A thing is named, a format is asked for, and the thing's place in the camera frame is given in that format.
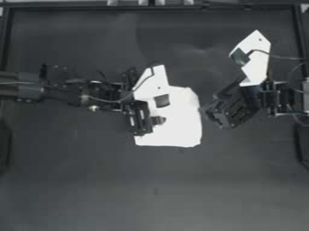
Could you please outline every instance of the white fabric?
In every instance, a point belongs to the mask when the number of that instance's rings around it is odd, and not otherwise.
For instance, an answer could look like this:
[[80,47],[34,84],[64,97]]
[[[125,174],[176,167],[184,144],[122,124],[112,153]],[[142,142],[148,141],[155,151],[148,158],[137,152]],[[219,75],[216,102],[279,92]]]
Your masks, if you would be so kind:
[[140,101],[148,101],[149,98],[168,93],[168,81],[164,65],[157,65],[150,69],[145,69],[132,90],[134,90],[133,98]]
[[201,119],[199,100],[189,88],[168,87],[169,106],[155,108],[155,101],[148,100],[150,116],[161,116],[167,120],[153,127],[153,132],[134,136],[140,146],[193,147],[200,144]]

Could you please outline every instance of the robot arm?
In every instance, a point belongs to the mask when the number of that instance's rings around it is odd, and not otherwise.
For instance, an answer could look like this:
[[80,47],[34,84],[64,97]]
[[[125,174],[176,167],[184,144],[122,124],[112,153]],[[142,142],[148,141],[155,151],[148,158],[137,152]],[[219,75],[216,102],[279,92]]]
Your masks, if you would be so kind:
[[52,99],[70,106],[82,106],[89,110],[109,110],[121,113],[128,120],[133,135],[152,132],[152,127],[164,123],[164,118],[149,116],[146,102],[133,97],[136,89],[142,89],[136,69],[129,69],[121,75],[118,83],[100,80],[66,79],[52,81],[43,66],[39,74],[13,73],[0,71],[0,98],[18,102],[34,103]]
[[[221,88],[213,94],[212,102],[200,108],[203,117],[215,122],[220,128],[236,127],[260,108],[266,109],[268,116],[307,116],[307,95],[302,94],[300,108],[295,112],[292,109],[296,101],[295,91],[290,88],[287,80],[272,81],[266,77],[268,50],[270,42],[258,31],[253,31],[228,55],[240,66],[244,78]],[[302,89],[309,89],[307,80],[302,81]]]

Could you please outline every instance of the black wire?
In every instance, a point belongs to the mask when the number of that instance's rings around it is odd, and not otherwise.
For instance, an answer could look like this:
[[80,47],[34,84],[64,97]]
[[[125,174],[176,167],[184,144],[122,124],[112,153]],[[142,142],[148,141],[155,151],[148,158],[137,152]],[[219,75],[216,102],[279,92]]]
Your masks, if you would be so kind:
[[291,111],[291,116],[292,116],[292,119],[294,119],[295,123],[296,123],[298,125],[300,125],[300,126],[309,126],[309,123],[306,124],[306,123],[304,123],[303,121],[300,121],[300,119],[298,118],[298,116],[296,116],[298,113],[294,112],[292,107],[291,107],[290,105],[286,105],[286,107],[287,107],[287,109]]
[[0,82],[0,85],[14,85],[14,84],[34,84],[34,82],[23,82],[23,81],[7,81],[7,82]]
[[88,97],[98,102],[104,102],[104,103],[120,103],[121,101],[124,101],[126,98],[130,97],[130,95],[134,93],[134,91],[140,88],[141,84],[155,75],[155,72],[153,72],[153,68],[150,67],[150,75],[141,81],[141,83],[138,84],[138,86],[118,100],[106,100],[106,99],[101,99],[98,97],[92,97],[92,96],[82,96],[82,97]]
[[295,93],[299,93],[299,94],[309,94],[309,92],[300,90],[300,89],[295,89],[291,85],[290,85],[290,80],[291,80],[291,77],[292,77],[292,74],[294,72],[298,70],[298,68],[304,65],[304,61],[298,63],[294,68],[290,70],[288,74],[287,74],[287,86],[288,88],[295,92]]
[[104,82],[108,85],[109,90],[112,90],[110,82],[108,81],[105,74],[100,70],[96,70],[96,72],[98,73],[98,75],[104,79]]
[[263,51],[263,50],[259,50],[259,49],[252,49],[252,50],[249,50],[249,54],[251,54],[253,51],[258,51],[258,52],[266,54],[270,58],[279,59],[279,60],[304,60],[304,59],[300,58],[300,57],[288,57],[288,56],[280,56],[280,55],[276,55],[276,54],[270,54],[268,52],[266,52],[266,51]]

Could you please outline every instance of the black table surface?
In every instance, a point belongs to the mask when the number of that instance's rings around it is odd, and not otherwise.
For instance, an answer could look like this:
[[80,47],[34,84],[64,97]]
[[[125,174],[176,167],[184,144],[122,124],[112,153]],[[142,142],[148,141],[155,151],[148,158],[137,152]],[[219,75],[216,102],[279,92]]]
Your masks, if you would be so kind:
[[[6,70],[68,65],[110,80],[160,60],[169,84],[200,103],[240,74],[228,52],[252,30],[296,56],[288,11],[15,12]],[[296,63],[271,60],[275,79]],[[195,148],[138,147],[122,115],[45,101],[6,103],[13,130],[0,179],[0,230],[300,230],[309,173],[295,161],[288,117],[260,111],[235,130],[203,121]]]

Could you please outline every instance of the white cloth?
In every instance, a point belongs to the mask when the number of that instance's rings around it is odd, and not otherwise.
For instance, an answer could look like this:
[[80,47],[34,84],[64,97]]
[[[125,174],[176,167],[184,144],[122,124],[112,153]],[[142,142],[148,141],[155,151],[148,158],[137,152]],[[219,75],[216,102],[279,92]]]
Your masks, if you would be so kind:
[[193,147],[200,144],[201,119],[199,114],[199,99],[189,88],[168,86],[169,105],[155,107],[149,99],[150,116],[161,116],[167,120],[153,127],[153,132],[144,136],[134,136],[134,143],[140,146],[177,146]]

